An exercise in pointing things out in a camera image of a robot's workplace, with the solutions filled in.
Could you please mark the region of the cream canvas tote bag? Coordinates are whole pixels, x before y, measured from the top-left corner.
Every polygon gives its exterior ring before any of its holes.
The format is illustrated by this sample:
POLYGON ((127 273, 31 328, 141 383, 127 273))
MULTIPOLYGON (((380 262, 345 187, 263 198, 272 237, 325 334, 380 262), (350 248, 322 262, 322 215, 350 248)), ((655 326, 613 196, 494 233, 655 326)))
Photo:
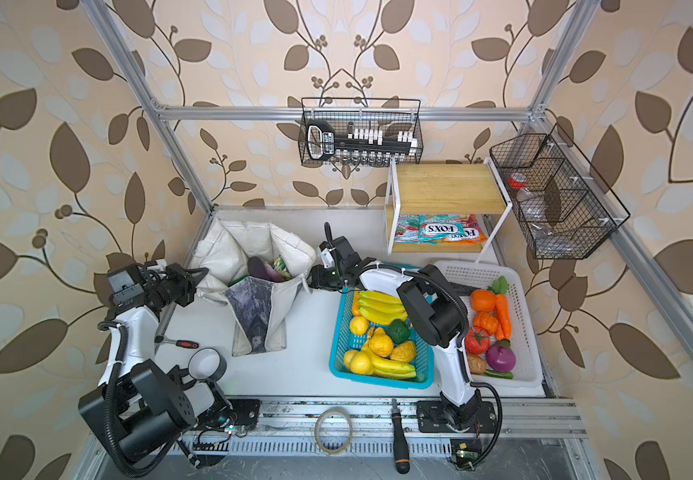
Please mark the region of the cream canvas tote bag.
POLYGON ((316 250, 270 222, 214 219, 196 244, 190 268, 210 273, 196 287, 196 295, 220 306, 234 324, 232 356, 286 349, 286 316, 298 293, 308 290, 306 276, 316 263, 316 250), (282 283, 248 275, 248 258, 258 256, 272 266, 278 256, 292 274, 282 283))

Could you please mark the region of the green snack bag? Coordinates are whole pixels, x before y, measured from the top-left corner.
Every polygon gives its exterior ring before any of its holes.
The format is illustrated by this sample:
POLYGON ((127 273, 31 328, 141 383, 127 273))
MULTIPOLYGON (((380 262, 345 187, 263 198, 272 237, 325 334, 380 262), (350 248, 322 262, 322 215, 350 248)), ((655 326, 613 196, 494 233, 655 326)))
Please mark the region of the green snack bag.
POLYGON ((280 280, 288 281, 292 279, 292 274, 290 274, 290 270, 288 270, 288 266, 282 259, 282 256, 278 256, 278 258, 274 260, 274 263, 272 263, 272 269, 274 272, 276 272, 276 276, 278 276, 280 280))

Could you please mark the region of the purple eggplant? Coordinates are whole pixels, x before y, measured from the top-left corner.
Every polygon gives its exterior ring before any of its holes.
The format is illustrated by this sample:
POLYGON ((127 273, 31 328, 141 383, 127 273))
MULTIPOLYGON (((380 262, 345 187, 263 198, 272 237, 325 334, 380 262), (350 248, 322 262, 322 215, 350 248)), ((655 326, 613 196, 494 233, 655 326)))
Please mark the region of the purple eggplant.
POLYGON ((248 258, 248 275, 250 277, 274 283, 282 283, 286 278, 277 272, 270 264, 258 256, 248 258))

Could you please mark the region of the Fox's candy bag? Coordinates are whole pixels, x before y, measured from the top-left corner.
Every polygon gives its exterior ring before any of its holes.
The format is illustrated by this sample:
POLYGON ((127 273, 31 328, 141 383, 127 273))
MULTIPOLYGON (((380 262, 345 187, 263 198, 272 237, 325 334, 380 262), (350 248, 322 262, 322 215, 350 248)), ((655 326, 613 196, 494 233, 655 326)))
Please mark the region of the Fox's candy bag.
POLYGON ((410 244, 484 244, 486 235, 474 215, 400 215, 393 240, 410 244))

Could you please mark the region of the small yellow lemon left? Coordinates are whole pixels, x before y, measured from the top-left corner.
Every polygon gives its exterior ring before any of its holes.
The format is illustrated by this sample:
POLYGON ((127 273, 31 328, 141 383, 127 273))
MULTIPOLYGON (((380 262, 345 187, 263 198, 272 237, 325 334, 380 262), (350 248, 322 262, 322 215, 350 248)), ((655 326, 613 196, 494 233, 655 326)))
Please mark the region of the small yellow lemon left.
POLYGON ((349 330, 355 336, 365 335, 369 328, 369 321, 362 316, 354 316, 349 324, 349 330))

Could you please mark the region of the teal plastic basket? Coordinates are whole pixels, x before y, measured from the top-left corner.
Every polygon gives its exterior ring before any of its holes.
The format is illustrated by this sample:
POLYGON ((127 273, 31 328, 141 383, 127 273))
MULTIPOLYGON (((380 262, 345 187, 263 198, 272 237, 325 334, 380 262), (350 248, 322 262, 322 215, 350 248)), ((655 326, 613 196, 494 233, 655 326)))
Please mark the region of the teal plastic basket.
POLYGON ((430 387, 432 349, 410 326, 399 302, 359 287, 342 287, 340 294, 330 372, 338 378, 384 387, 430 387))

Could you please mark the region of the green bell pepper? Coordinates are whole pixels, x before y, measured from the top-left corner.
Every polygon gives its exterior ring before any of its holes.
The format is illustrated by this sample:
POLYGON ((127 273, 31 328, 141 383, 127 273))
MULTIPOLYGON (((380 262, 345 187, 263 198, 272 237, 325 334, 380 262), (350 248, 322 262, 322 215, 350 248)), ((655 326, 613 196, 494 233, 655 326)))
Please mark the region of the green bell pepper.
POLYGON ((410 329, 407 324, 400 319, 394 319, 386 328, 385 333, 395 344, 402 344, 410 338, 410 329))

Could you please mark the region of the black tape roll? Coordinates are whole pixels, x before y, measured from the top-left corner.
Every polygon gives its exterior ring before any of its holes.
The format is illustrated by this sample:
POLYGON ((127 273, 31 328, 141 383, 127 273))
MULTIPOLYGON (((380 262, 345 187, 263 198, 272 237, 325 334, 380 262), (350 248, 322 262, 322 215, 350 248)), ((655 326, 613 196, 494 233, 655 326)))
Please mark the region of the black tape roll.
POLYGON ((218 382, 224 377, 228 362, 214 348, 204 348, 196 351, 188 362, 188 375, 202 382, 218 382))

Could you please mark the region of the black socket tool set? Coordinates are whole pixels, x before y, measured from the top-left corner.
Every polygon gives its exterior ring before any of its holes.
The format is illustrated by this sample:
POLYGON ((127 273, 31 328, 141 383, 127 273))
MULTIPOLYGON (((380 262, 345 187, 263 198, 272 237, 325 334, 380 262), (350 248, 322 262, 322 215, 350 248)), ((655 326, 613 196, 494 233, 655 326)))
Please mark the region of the black socket tool set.
POLYGON ((360 125, 357 121, 306 121, 298 137, 300 161, 307 166, 326 163, 386 167, 390 164, 418 164, 423 142, 413 125, 377 121, 360 125))

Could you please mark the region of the orange carrot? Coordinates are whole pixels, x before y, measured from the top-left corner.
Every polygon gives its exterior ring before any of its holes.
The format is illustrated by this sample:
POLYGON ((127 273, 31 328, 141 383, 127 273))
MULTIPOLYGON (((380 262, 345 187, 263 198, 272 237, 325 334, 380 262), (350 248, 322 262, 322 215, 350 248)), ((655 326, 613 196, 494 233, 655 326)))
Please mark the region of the orange carrot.
POLYGON ((510 284, 504 276, 500 276, 494 280, 489 288, 495 295, 494 313, 498 321, 498 328, 495 334, 497 340, 510 340, 512 334, 509 303, 505 296, 509 288, 510 284))

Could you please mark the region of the clear tape roll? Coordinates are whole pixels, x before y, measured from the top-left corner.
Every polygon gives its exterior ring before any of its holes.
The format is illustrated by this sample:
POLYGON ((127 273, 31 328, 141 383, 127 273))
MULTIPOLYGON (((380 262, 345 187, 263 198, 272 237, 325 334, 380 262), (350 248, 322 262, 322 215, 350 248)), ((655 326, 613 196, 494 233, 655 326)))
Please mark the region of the clear tape roll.
POLYGON ((346 452, 353 439, 353 425, 350 415, 339 407, 330 408, 316 419, 314 441, 316 446, 328 455, 346 452))

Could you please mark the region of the purple onion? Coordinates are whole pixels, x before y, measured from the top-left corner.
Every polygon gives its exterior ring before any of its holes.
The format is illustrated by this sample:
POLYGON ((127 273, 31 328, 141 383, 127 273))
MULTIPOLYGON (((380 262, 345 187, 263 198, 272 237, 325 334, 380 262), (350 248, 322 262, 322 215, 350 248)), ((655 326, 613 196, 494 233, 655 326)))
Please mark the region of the purple onion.
POLYGON ((500 343, 488 348, 485 361, 491 370, 500 373, 510 373, 516 366, 516 356, 512 349, 500 343))

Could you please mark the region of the plastic bottle red cap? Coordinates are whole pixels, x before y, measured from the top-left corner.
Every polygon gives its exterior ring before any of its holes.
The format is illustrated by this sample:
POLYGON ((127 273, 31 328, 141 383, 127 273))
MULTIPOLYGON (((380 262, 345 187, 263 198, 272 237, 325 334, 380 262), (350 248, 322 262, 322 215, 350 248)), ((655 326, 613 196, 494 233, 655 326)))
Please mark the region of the plastic bottle red cap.
POLYGON ((547 214, 547 202, 541 191, 533 191, 527 187, 527 176, 515 172, 507 180, 514 194, 517 206, 516 217, 522 233, 532 239, 552 238, 552 232, 547 214))

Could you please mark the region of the white plastic basket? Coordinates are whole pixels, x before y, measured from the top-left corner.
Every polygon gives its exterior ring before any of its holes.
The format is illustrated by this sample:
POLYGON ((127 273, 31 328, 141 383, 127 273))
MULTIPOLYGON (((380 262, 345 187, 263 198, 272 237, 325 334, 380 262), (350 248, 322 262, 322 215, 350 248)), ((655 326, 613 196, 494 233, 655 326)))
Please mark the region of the white plastic basket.
POLYGON ((512 325, 511 350, 516 358, 513 378, 472 376, 472 379, 490 383, 500 393, 505 392, 508 396, 517 396, 518 391, 522 394, 528 389, 540 387, 543 380, 541 361, 519 275, 510 268, 486 263, 440 260, 434 265, 451 284, 484 288, 492 286, 495 280, 503 277, 509 285, 505 297, 512 325))

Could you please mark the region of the red handled screwdriver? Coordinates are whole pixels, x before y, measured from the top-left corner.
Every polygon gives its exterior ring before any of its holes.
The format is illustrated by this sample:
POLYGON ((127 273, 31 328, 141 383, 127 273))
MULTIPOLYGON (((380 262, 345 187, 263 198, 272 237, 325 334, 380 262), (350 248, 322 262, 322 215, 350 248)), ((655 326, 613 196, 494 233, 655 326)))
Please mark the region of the red handled screwdriver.
POLYGON ((154 339, 154 342, 156 344, 168 344, 172 346, 176 346, 178 348, 182 349, 188 349, 188 350, 196 350, 200 348, 200 344, 198 342, 192 341, 192 340, 184 340, 184 339, 170 339, 166 336, 156 336, 156 339, 154 339))

